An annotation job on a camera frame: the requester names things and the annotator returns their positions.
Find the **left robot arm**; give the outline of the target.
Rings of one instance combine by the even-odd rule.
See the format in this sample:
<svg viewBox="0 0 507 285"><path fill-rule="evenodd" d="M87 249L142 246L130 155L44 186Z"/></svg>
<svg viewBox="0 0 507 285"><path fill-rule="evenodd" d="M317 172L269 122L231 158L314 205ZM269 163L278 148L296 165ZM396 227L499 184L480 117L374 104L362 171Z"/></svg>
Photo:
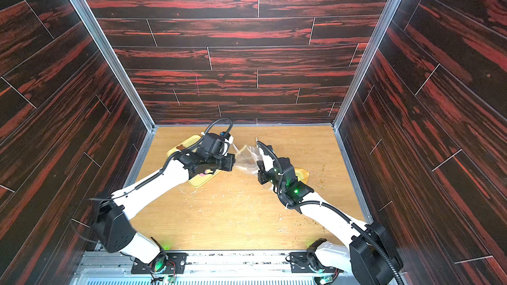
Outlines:
<svg viewBox="0 0 507 285"><path fill-rule="evenodd" d="M229 153L234 138L228 132L206 133L183 150L177 149L163 167L145 179L109 197L96 197L92 230L109 253L122 252L156 269L165 260L165 250L152 239L142 235L130 220L147 205L167 191L199 175L217 171L230 172L235 155Z"/></svg>

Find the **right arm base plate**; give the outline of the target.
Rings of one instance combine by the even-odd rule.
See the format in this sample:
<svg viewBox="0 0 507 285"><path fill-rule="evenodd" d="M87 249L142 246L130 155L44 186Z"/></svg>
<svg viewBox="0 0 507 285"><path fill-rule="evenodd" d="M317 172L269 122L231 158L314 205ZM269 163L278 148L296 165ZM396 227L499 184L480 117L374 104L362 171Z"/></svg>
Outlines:
<svg viewBox="0 0 507 285"><path fill-rule="evenodd" d="M306 251L290 252L285 260L290 265L292 273L335 273L337 270L335 267L325 267L314 254L309 254Z"/></svg>

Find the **yellow tray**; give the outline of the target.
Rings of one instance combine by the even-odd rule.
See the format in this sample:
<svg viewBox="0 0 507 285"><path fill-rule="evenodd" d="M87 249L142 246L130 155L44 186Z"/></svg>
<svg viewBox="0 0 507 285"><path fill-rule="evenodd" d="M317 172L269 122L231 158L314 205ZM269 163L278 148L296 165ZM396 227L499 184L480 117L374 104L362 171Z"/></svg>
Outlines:
<svg viewBox="0 0 507 285"><path fill-rule="evenodd" d="M200 139L202 135L193 135L190 138L186 139L185 141L182 141L179 145L185 146L187 149L188 147L195 145ZM169 158L171 154L176 153L177 146L173 147L166 153L166 157ZM201 186L205 185L207 182L209 182L212 178L214 178L216 175L220 173L220 170L215 170L214 173L212 173L211 170L203 170L201 173L196 173L194 168L197 166L196 163L191 162L190 158L185 158L183 160L184 166L189 171L189 175L191 175L191 178L187 181L190 186L193 188L200 188Z"/></svg>

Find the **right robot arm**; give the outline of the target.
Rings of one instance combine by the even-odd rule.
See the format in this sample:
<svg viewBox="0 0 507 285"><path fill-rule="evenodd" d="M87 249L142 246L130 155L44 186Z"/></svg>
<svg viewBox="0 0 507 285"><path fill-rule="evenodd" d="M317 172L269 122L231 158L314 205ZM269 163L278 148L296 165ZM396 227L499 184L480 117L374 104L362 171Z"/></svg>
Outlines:
<svg viewBox="0 0 507 285"><path fill-rule="evenodd" d="M333 269L334 275L352 274L359 284L402 284L403 261L392 237L379 223L367 224L329 204L310 186L297 178L289 158L279 158L271 146L261 141L258 180L272 183L281 204L297 211L331 232L343 245L320 238L306 250L306 263L315 273Z"/></svg>

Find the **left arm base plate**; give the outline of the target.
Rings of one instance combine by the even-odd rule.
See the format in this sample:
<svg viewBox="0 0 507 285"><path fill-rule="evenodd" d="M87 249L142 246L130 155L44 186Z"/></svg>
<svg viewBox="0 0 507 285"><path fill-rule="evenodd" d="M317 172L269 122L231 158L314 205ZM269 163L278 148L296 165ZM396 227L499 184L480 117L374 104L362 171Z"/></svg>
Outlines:
<svg viewBox="0 0 507 285"><path fill-rule="evenodd" d="M150 263L142 263L135 259L131 274L183 274L186 267L187 253L167 252L165 256L158 255Z"/></svg>

